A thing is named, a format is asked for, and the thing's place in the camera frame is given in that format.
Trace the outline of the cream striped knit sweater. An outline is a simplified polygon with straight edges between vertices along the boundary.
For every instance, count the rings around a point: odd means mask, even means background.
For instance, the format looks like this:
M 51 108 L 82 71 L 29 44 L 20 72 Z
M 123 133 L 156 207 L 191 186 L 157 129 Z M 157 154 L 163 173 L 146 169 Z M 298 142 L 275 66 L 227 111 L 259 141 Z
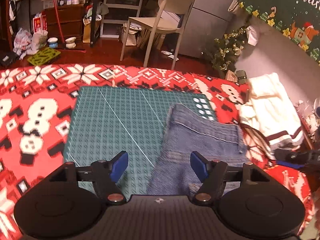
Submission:
M 239 109 L 240 123 L 257 131 L 271 151 L 303 142 L 300 118 L 277 73 L 248 79 L 248 100 Z

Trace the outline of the green perforated floor tray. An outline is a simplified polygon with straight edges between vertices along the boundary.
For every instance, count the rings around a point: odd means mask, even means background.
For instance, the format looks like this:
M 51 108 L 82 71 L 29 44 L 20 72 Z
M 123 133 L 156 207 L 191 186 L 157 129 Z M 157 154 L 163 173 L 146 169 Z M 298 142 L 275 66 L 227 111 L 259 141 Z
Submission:
M 38 51 L 35 55 L 27 58 L 27 61 L 33 66 L 41 66 L 48 63 L 58 57 L 61 54 L 60 51 L 47 47 Z

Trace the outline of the white plastic bag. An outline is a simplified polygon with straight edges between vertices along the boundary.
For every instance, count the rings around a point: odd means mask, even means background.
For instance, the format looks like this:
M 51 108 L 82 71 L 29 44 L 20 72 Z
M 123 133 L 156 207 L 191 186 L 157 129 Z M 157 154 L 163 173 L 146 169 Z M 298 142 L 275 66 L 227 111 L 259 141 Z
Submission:
M 22 60 L 26 55 L 35 55 L 39 49 L 47 44 L 48 31 L 40 30 L 33 35 L 22 28 L 14 39 L 13 52 Z

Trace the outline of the dark wooden drawer cabinet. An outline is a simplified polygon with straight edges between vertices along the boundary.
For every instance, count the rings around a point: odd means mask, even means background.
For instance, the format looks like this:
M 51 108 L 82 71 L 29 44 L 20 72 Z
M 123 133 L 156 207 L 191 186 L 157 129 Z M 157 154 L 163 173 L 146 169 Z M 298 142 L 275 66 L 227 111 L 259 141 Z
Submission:
M 63 5 L 57 7 L 63 38 L 66 40 L 71 37 L 76 37 L 76 41 L 80 41 L 83 36 L 85 15 L 85 6 L 78 5 Z M 48 37 L 56 37 L 61 42 L 60 29 L 58 26 L 55 8 L 49 8 L 42 12 L 47 18 Z

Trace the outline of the blue denim jeans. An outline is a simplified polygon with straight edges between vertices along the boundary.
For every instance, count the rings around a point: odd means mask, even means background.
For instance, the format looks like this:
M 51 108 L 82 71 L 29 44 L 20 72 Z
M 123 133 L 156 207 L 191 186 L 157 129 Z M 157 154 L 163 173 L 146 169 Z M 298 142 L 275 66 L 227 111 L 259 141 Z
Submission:
M 193 196 L 202 185 L 190 165 L 194 151 L 234 167 L 248 161 L 239 126 L 205 119 L 181 104 L 172 105 L 147 193 Z

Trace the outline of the green cutting mat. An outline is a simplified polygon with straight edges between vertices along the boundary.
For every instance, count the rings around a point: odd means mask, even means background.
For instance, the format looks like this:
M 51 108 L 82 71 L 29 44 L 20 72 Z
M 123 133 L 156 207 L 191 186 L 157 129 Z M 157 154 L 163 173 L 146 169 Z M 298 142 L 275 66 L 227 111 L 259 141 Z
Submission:
M 117 185 L 126 197 L 146 194 L 160 155 L 169 108 L 175 104 L 185 105 L 203 118 L 217 120 L 203 94 L 82 87 L 72 113 L 64 160 L 77 167 L 89 166 L 126 151 L 129 164 Z

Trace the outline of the red patterned blanket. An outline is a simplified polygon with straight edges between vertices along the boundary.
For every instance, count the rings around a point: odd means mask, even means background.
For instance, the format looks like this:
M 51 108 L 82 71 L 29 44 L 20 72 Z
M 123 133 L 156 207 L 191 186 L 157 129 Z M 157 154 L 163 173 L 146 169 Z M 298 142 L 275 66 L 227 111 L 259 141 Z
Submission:
M 102 64 L 51 64 L 1 71 L 1 239 L 21 239 L 14 219 L 14 205 L 22 194 L 36 185 L 67 159 L 64 152 L 72 111 L 81 87 L 123 87 L 126 93 L 142 92 L 135 121 L 128 126 L 142 142 L 128 142 L 124 133 L 109 135 L 99 153 L 116 153 L 116 143 L 130 155 L 133 171 L 124 179 L 129 194 L 141 193 L 159 154 L 156 141 L 162 128 L 151 130 L 151 117 L 164 122 L 167 108 L 156 106 L 154 93 L 169 92 L 174 102 L 190 108 L 194 95 L 207 104 L 212 118 L 232 124 L 238 118 L 246 85 L 195 73 L 174 70 L 108 66 Z

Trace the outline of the white drawer unit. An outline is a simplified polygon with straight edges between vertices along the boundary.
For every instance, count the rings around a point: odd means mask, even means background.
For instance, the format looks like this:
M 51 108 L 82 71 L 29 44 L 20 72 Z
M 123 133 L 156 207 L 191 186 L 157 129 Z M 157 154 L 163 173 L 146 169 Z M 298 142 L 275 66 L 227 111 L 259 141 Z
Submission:
M 118 39 L 121 28 L 129 17 L 139 17 L 143 0 L 103 0 L 107 9 L 100 24 L 100 37 Z

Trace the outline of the small christmas tree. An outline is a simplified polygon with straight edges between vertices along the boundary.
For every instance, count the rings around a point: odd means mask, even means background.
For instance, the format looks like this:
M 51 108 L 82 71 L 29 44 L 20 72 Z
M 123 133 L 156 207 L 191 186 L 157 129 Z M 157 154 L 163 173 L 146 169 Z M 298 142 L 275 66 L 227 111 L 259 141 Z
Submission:
M 221 38 L 209 41 L 204 49 L 204 58 L 210 62 L 213 69 L 223 74 L 228 70 L 235 71 L 235 64 L 247 44 L 247 28 L 247 24 L 243 25 Z

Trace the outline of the grey refrigerator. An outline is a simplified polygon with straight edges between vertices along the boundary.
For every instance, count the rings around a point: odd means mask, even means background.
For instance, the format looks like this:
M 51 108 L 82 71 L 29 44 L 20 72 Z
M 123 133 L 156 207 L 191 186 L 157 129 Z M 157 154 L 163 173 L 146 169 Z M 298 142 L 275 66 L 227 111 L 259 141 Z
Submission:
M 195 0 L 187 20 L 179 54 L 201 58 L 215 38 L 223 37 L 233 14 L 233 0 Z

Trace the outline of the green christmas wall banner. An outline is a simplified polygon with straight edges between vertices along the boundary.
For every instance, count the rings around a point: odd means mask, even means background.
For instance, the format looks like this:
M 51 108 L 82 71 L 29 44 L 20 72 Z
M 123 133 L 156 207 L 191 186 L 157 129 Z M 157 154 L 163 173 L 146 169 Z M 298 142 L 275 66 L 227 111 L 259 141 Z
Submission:
M 319 0 L 240 0 L 239 5 L 319 62 Z

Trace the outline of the beige plastic chair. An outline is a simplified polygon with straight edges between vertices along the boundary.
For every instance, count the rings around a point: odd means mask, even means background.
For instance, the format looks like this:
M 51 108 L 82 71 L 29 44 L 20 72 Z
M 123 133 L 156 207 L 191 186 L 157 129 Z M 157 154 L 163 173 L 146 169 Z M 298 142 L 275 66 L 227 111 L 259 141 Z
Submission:
M 129 17 L 126 25 L 126 31 L 124 35 L 124 42 L 121 50 L 120 60 L 123 60 L 124 58 L 130 24 L 136 23 L 141 27 L 144 27 L 151 31 L 149 41 L 148 41 L 148 46 L 146 49 L 143 67 L 148 66 L 150 51 L 151 51 L 153 40 L 156 33 L 159 33 L 159 34 L 177 33 L 178 34 L 178 40 L 176 43 L 174 58 L 172 60 L 172 67 L 171 67 L 172 69 L 174 69 L 177 56 L 178 56 L 178 51 L 181 44 L 181 40 L 182 40 L 182 35 L 184 33 L 185 25 L 189 18 L 189 14 L 191 12 L 194 2 L 195 0 L 158 0 L 159 11 L 157 12 L 156 17 Z M 183 16 L 182 24 L 181 25 L 173 24 L 169 20 L 163 19 L 162 12 L 164 11 L 171 12 L 177 15 L 182 15 Z

